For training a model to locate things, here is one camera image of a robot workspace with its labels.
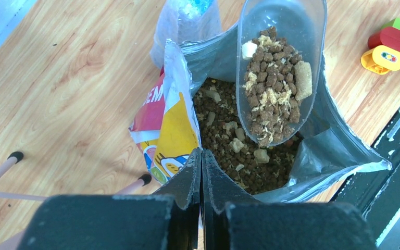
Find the wood grain surface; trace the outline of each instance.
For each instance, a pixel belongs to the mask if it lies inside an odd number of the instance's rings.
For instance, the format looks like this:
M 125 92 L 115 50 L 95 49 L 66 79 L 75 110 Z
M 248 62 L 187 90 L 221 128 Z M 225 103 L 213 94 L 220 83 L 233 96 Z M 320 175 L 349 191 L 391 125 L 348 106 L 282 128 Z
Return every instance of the wood grain surface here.
M 219 1 L 225 29 L 243 2 Z M 146 170 L 128 126 L 158 79 L 148 52 L 163 4 L 38 0 L 0 48 L 0 164 L 15 150 L 26 154 L 0 191 L 114 193 Z M 328 0 L 328 9 L 330 90 L 370 144 L 400 106 L 400 71 L 379 76 L 359 59 L 368 36 L 400 17 L 400 1 Z M 338 186 L 313 201 L 327 201 Z M 25 228 L 39 204 L 0 199 L 0 242 Z

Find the clear plastic scoop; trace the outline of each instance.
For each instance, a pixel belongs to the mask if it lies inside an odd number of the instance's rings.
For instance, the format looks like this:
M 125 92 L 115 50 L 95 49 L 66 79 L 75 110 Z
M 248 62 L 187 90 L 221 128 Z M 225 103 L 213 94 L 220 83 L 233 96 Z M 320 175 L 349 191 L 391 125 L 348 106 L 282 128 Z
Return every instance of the clear plastic scoop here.
M 309 117 L 315 101 L 318 75 L 323 49 L 324 33 L 327 22 L 325 0 L 246 0 L 239 19 L 237 37 L 237 76 L 236 99 L 240 122 L 246 134 L 258 143 L 256 135 L 251 134 L 252 121 L 248 119 L 251 108 L 247 101 L 243 85 L 244 74 L 250 60 L 243 60 L 242 45 L 260 36 L 260 31 L 271 26 L 277 29 L 277 37 L 287 38 L 309 62 L 312 69 L 312 95 L 305 98 L 300 106 L 299 123 L 290 123 L 294 132 L 283 141 L 271 143 L 276 146 L 289 140 Z

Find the kibble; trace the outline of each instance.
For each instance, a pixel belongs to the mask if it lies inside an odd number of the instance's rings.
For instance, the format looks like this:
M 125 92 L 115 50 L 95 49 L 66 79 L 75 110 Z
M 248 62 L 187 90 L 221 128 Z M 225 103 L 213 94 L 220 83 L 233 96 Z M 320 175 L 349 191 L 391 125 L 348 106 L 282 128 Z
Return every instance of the kibble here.
M 266 147 L 289 138 L 294 132 L 289 126 L 300 121 L 301 100 L 312 92 L 311 85 L 302 83 L 311 76 L 310 64 L 303 62 L 286 38 L 277 37 L 275 27 L 261 31 L 255 40 L 258 47 L 248 64 L 244 87 L 252 110 L 249 130 L 257 136 L 259 146 Z
M 220 96 L 219 102 L 211 102 L 206 95 L 205 91 L 211 89 Z M 213 83 L 212 79 L 207 79 L 194 96 L 202 147 L 211 150 L 223 171 L 250 194 L 282 187 L 287 183 L 302 138 L 296 134 L 287 141 L 287 145 L 260 148 L 244 133 L 236 112 L 235 99 L 235 83 L 219 80 Z M 279 109 L 280 106 L 269 106 L 264 111 L 277 110 L 279 113 Z M 213 120 L 209 119 L 212 116 L 209 115 L 211 112 L 215 114 Z M 294 112 L 294 109 L 291 109 L 289 119 L 293 119 Z M 265 116 L 266 113 L 260 112 L 257 115 Z M 258 125 L 252 129 L 262 131 L 264 128 Z M 280 128 L 276 124 L 272 130 L 279 131 Z

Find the red toy block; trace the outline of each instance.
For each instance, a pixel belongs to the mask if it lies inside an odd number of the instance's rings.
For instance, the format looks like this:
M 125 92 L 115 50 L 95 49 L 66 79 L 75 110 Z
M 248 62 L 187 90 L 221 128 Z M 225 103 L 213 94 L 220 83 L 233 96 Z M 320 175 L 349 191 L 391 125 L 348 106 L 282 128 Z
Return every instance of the red toy block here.
M 386 27 L 380 32 L 371 35 L 367 41 L 367 45 L 369 49 L 385 45 L 400 52 L 400 30 L 394 27 Z

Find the open plastic bag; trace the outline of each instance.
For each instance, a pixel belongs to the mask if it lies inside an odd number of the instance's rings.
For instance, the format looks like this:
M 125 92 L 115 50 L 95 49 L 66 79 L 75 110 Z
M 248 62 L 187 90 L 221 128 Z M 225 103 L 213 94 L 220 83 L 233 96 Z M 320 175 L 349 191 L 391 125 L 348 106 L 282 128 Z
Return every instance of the open plastic bag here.
M 208 76 L 235 82 L 236 39 L 236 26 L 233 26 L 210 40 L 186 42 L 181 49 L 167 43 L 165 75 L 157 83 L 165 99 L 157 109 L 145 103 L 130 128 L 134 141 L 144 152 L 149 171 L 160 183 L 169 180 L 183 166 L 191 150 L 201 145 L 191 101 L 194 93 Z M 324 74 L 323 58 L 314 107 L 300 129 L 304 140 L 288 183 L 255 198 L 263 202 L 302 202 L 356 172 L 391 169 L 390 162 L 358 138 L 343 120 Z M 155 89 L 147 100 L 153 100 L 154 93 Z M 185 109 L 173 109 L 174 106 Z

